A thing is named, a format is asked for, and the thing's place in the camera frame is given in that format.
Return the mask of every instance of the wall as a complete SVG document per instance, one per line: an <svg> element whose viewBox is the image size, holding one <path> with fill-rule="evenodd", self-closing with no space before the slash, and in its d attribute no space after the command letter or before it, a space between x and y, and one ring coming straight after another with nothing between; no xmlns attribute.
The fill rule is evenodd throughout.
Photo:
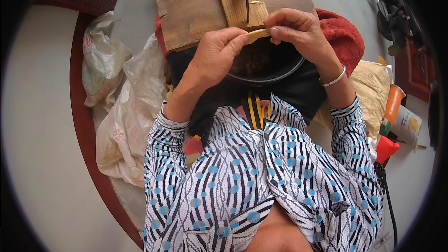
<svg viewBox="0 0 448 252"><path fill-rule="evenodd" d="M79 148L69 69L78 12L32 6L12 48L2 95L8 172L49 251L140 251L99 196Z"/></svg>

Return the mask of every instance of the metal blade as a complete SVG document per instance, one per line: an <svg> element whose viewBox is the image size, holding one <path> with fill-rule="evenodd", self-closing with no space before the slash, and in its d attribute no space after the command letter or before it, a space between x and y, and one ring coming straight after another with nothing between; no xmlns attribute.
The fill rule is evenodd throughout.
<svg viewBox="0 0 448 252"><path fill-rule="evenodd" d="M249 0L246 0L247 23L249 23Z"/></svg>

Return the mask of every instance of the shirt cuff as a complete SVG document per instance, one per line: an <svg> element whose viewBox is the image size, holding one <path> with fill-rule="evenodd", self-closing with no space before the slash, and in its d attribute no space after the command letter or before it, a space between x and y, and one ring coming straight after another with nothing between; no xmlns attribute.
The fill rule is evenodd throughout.
<svg viewBox="0 0 448 252"><path fill-rule="evenodd" d="M355 100L349 105L349 107L341 109L330 108L330 115L333 118L345 118L353 114L358 107L360 107L360 102L358 96L356 95Z"/></svg>
<svg viewBox="0 0 448 252"><path fill-rule="evenodd" d="M170 132L183 132L187 129L188 123L187 122L174 122L169 120L165 114L164 114L164 108L166 104L162 105L162 109L160 109L160 112L155 117L156 121L159 123L159 125L164 128L167 131Z"/></svg>

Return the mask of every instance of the hand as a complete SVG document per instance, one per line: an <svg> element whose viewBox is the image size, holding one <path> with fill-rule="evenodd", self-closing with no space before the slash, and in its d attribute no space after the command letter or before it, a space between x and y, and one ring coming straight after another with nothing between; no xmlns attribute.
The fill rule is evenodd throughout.
<svg viewBox="0 0 448 252"><path fill-rule="evenodd" d="M193 59L182 77L190 87L204 92L227 75L233 59L248 42L247 31L225 28L204 34Z"/></svg>
<svg viewBox="0 0 448 252"><path fill-rule="evenodd" d="M293 44L305 59L316 66L339 62L313 14L282 8L270 14L265 25L270 28L272 43L278 45L285 41Z"/></svg>

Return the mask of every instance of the wooden handle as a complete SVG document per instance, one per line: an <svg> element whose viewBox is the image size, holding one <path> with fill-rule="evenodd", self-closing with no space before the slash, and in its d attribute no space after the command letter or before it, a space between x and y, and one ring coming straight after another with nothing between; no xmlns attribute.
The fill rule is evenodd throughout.
<svg viewBox="0 0 448 252"><path fill-rule="evenodd" d="M269 36L269 29L258 29L252 32L249 32L248 34L245 34L249 38L249 42L247 42L246 45L252 44L255 42L255 40L261 38L261 37L268 37Z"/></svg>

